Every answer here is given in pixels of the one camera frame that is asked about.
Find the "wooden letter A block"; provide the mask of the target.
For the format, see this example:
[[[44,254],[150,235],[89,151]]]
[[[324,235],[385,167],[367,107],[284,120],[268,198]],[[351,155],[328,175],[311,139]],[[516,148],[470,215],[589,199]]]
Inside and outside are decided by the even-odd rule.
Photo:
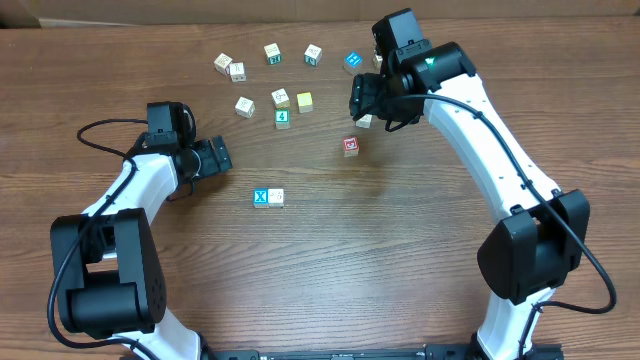
[[[355,122],[355,126],[359,128],[370,128],[372,124],[372,116],[366,114]]]

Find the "blue X block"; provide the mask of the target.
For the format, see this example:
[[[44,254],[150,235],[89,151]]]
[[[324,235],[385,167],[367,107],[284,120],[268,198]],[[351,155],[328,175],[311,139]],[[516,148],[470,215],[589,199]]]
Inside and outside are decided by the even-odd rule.
[[[269,207],[269,190],[267,188],[256,188],[253,191],[253,205],[255,208]]]

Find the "plain wooden block front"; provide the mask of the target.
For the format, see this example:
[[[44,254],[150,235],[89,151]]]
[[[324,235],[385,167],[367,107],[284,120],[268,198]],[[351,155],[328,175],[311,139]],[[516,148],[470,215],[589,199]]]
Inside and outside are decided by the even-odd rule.
[[[285,193],[282,188],[268,189],[268,205],[270,207],[282,208],[285,203]]]

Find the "plain wooden block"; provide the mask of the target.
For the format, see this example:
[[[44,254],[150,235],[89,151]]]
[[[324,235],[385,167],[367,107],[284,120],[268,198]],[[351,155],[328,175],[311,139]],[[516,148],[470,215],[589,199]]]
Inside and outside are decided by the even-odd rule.
[[[285,193],[282,188],[268,189],[268,205],[270,207],[282,208],[285,203]]]
[[[230,66],[232,62],[233,59],[230,56],[225,53],[220,53],[214,60],[214,67],[218,72],[227,76],[230,73]]]
[[[251,99],[240,97],[235,104],[235,111],[244,118],[251,118],[255,112],[255,103]]]

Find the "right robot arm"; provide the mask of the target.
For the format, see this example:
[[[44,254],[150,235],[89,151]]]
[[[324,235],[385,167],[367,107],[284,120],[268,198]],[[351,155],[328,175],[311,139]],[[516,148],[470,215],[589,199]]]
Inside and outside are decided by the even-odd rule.
[[[524,152],[492,106],[476,67],[455,42],[433,46],[411,9],[372,27],[379,73],[355,76],[349,101],[393,132],[420,118],[454,148],[495,223],[477,262],[491,290],[484,322],[467,346],[428,345],[428,359],[561,359],[558,345],[536,345],[542,308],[582,257],[590,206],[568,193]]]

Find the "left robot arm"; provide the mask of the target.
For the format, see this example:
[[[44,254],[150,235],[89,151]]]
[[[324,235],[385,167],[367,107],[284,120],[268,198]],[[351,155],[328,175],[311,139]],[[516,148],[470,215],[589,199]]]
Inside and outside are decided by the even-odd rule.
[[[232,162],[222,137],[196,137],[186,104],[155,102],[146,111],[147,129],[117,154],[122,170],[106,193],[51,225],[47,323],[73,349],[123,345],[136,359],[211,359],[204,337],[167,307],[151,224],[182,186],[223,174]]]

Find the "wooden block far right top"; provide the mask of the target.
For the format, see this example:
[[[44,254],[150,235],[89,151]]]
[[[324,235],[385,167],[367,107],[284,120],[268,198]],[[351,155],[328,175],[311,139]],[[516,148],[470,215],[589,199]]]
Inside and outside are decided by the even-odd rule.
[[[372,61],[373,61],[374,67],[376,69],[380,69],[381,68],[381,65],[382,65],[382,62],[383,62],[383,57],[378,53],[377,50],[375,50],[374,53],[373,53]]]

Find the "blue top block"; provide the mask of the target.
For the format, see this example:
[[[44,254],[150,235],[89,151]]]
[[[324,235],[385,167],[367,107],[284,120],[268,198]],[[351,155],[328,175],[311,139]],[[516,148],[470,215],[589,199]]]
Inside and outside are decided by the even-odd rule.
[[[343,68],[352,75],[357,75],[363,63],[363,58],[356,52],[349,53],[344,58]]]

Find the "red number 3 block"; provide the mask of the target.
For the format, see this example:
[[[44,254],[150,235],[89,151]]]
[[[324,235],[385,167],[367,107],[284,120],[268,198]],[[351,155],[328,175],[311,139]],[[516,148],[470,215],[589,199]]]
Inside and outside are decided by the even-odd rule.
[[[345,157],[357,156],[359,154],[359,141],[355,136],[345,137],[342,146]]]

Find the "plain wooden block left-middle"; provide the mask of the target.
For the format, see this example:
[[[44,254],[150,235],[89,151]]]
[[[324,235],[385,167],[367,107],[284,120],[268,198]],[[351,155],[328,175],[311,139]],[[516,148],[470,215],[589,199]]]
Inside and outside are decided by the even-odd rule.
[[[251,99],[240,97],[235,104],[235,111],[244,118],[251,118],[255,112],[255,103]]]

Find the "yellow top block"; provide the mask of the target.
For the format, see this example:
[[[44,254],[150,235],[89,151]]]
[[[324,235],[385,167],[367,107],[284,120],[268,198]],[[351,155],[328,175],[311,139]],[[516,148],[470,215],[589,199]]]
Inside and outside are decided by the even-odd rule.
[[[314,109],[312,94],[310,92],[298,93],[297,104],[301,114],[311,112]]]

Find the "wooden block teal side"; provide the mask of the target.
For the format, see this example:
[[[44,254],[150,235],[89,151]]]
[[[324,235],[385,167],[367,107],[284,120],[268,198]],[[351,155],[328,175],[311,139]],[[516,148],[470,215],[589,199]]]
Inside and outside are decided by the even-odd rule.
[[[322,57],[322,49],[314,44],[309,44],[304,52],[304,62],[317,67]]]

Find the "green number 4 block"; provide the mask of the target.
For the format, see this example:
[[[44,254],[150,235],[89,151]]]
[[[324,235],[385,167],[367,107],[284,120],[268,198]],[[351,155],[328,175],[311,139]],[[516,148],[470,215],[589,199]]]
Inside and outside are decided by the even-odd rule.
[[[277,129],[289,129],[291,126],[290,111],[277,109],[274,113],[274,124]]]

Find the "wooden block yellow side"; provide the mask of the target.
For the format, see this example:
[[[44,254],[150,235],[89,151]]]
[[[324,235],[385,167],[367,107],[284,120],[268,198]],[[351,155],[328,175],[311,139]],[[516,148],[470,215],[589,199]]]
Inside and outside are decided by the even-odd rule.
[[[290,107],[290,98],[284,88],[273,91],[271,93],[271,97],[276,109],[284,109]]]

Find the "wooden block red-edged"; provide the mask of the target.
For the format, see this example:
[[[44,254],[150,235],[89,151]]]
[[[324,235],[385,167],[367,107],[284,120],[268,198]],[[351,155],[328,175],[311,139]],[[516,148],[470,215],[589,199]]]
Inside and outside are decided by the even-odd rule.
[[[246,69],[243,62],[231,63],[229,66],[229,76],[231,81],[245,82],[247,80]]]

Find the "plain wooden block far-left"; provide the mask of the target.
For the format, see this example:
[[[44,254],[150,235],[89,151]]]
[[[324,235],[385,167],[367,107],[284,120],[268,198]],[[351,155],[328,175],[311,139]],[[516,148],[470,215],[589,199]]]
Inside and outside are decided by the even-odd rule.
[[[233,59],[230,56],[225,53],[220,53],[214,60],[214,67],[218,72],[227,76],[230,73],[230,66],[232,62]]]

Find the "wooden block green H side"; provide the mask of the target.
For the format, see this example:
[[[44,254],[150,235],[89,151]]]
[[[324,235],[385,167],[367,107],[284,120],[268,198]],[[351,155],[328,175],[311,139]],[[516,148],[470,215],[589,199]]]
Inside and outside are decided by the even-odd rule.
[[[264,51],[269,65],[275,65],[282,62],[282,55],[276,43],[265,45]]]

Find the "cardboard strip at table back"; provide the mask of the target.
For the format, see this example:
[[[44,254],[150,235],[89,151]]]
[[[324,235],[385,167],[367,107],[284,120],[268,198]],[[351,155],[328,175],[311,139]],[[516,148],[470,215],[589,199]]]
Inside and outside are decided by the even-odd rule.
[[[420,19],[600,17],[639,13],[639,0],[1,0],[13,28],[374,21],[411,8]]]

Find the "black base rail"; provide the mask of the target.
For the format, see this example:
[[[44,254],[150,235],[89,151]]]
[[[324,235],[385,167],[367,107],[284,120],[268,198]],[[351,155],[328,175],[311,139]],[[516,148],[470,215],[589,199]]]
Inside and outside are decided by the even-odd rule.
[[[206,351],[202,360],[481,360],[468,345],[426,345],[424,348],[258,352],[257,350]]]

